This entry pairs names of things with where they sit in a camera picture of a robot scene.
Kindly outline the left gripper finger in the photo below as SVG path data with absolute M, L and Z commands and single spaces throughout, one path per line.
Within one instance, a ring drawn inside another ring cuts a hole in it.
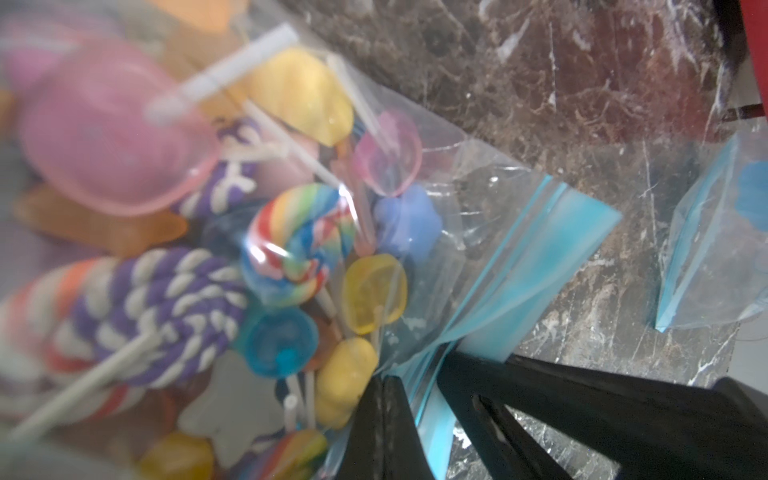
M 433 477 L 402 380 L 372 379 L 360 400 L 338 479 L 421 479 Z

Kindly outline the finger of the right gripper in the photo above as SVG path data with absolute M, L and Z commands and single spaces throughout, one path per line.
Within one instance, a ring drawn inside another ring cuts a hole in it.
M 767 476 L 767 397 L 730 378 L 704 389 L 453 352 L 438 386 L 495 479 L 569 476 L 513 410 L 617 462 L 620 479 Z

